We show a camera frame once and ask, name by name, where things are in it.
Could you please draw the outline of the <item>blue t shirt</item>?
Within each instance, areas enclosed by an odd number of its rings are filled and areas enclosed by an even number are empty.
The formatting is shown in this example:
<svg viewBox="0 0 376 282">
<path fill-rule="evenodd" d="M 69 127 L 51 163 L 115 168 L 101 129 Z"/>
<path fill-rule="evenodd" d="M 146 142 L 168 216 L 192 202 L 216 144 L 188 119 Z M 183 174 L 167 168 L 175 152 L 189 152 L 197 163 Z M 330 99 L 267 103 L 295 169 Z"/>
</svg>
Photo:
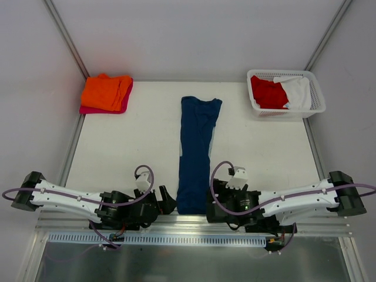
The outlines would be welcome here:
<svg viewBox="0 0 376 282">
<path fill-rule="evenodd" d="M 210 186 L 210 154 L 222 100 L 203 101 L 194 96 L 181 99 L 179 214 L 205 214 Z"/>
</svg>

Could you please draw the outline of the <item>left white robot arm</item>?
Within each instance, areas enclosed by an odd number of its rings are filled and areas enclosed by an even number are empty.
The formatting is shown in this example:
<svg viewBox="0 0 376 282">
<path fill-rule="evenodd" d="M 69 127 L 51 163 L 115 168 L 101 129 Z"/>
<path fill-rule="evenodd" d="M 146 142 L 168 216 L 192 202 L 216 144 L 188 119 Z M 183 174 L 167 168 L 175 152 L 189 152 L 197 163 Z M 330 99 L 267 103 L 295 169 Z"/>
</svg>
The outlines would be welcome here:
<svg viewBox="0 0 376 282">
<path fill-rule="evenodd" d="M 100 230 L 145 229 L 159 215 L 173 212 L 176 201 L 165 186 L 159 187 L 162 199 L 158 200 L 153 189 L 154 174 L 143 168 L 144 171 L 135 172 L 133 196 L 117 190 L 79 192 L 48 182 L 40 172 L 31 172 L 16 190 L 11 206 L 28 212 L 43 209 L 75 214 L 88 219 Z"/>
</svg>

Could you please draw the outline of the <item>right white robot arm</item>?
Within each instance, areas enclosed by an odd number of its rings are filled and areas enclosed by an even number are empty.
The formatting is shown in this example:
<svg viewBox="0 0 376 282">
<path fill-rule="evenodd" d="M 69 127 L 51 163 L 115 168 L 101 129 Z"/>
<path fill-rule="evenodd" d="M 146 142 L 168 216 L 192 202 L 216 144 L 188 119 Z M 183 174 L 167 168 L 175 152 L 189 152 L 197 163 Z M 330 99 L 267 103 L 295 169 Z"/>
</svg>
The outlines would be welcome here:
<svg viewBox="0 0 376 282">
<path fill-rule="evenodd" d="M 230 180 L 211 179 L 207 195 L 206 219 L 225 223 L 231 230 L 247 233 L 295 233 L 295 224 L 324 212 L 350 217 L 367 212 L 353 179 L 334 171 L 312 185 L 282 191 L 248 189 L 244 168 L 229 169 Z"/>
</svg>

